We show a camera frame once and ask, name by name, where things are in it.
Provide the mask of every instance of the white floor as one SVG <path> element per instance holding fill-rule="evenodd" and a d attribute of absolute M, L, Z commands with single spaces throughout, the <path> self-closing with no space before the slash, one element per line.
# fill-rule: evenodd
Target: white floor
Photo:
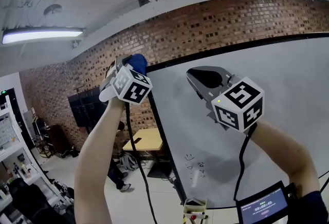
<path fill-rule="evenodd" d="M 67 186 L 74 187 L 74 173 L 77 167 L 78 158 L 71 156 L 61 159 L 52 156 L 49 159 L 43 159 L 33 150 L 33 154 L 40 163 L 43 170 L 48 170 L 49 178 L 54 178 L 56 181 L 62 182 Z M 144 169 L 147 175 L 152 167 L 152 162 L 149 162 Z M 320 179 L 321 185 L 327 179 L 324 176 Z M 158 178 L 147 178 L 150 188 L 151 201 L 158 224 L 174 224 L 182 223 L 182 206 L 178 195 L 169 183 Z M 125 178 L 125 183 L 132 184 L 134 190 L 129 193 L 121 193 L 116 189 L 116 186 L 109 178 L 105 183 L 105 197 L 111 214 L 113 224 L 119 223 L 134 223 L 134 224 L 152 224 L 153 219 L 148 204 L 148 199 L 145 191 L 143 178 L 139 170 L 130 172 Z M 322 193 L 322 197 L 327 207 L 329 206 L 329 186 Z M 238 223 L 236 209 L 210 210 L 207 211 L 209 219 L 204 221 L 204 224 L 233 224 Z"/>

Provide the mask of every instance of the forearm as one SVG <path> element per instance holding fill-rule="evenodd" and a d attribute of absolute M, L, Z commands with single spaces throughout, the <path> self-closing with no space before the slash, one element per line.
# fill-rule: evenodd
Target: forearm
<path fill-rule="evenodd" d="M 319 181 L 307 149 L 290 136 L 258 122 L 251 140 L 277 164 L 299 188 L 299 195 L 319 190 Z"/>
<path fill-rule="evenodd" d="M 113 98 L 101 119 L 89 134 L 80 155 L 75 175 L 75 191 L 79 194 L 102 193 L 111 162 L 115 135 L 124 103 Z"/>

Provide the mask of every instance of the whiteboard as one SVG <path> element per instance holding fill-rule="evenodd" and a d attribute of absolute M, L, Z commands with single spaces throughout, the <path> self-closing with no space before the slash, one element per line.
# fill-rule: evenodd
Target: whiteboard
<path fill-rule="evenodd" d="M 207 199 L 208 208 L 235 206 L 244 135 L 225 131 L 192 89 L 186 71 L 219 66 L 252 79 L 265 91 L 262 118 L 309 149 L 319 175 L 329 170 L 329 38 L 275 43 L 218 54 L 148 72 L 154 103 L 188 198 Z M 288 177 L 252 141 L 237 199 Z"/>

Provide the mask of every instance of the brick wall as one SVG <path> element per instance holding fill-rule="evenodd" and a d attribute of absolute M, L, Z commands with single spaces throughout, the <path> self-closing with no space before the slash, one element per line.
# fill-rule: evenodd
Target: brick wall
<path fill-rule="evenodd" d="M 49 123 L 58 123 L 81 148 L 87 134 L 77 127 L 68 103 L 75 87 L 98 86 L 105 68 L 123 53 L 142 53 L 153 65 L 199 51 L 251 40 L 329 31 L 324 0 L 212 0 L 151 18 L 100 42 L 73 60 L 20 73 L 27 106 Z M 131 107 L 133 131 L 156 127 L 146 99 Z M 117 138 L 115 153 L 127 132 Z"/>

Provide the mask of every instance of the human arm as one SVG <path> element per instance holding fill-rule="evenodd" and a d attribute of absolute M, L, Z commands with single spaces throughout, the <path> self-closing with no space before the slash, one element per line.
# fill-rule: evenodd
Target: human arm
<path fill-rule="evenodd" d="M 104 185 L 123 109 L 124 102 L 118 98 L 110 100 L 81 149 L 74 186 L 77 224 L 112 223 Z"/>
<path fill-rule="evenodd" d="M 320 190 L 312 158 L 300 143 L 264 122 L 258 122 L 251 140 L 295 183 L 299 197 Z"/>

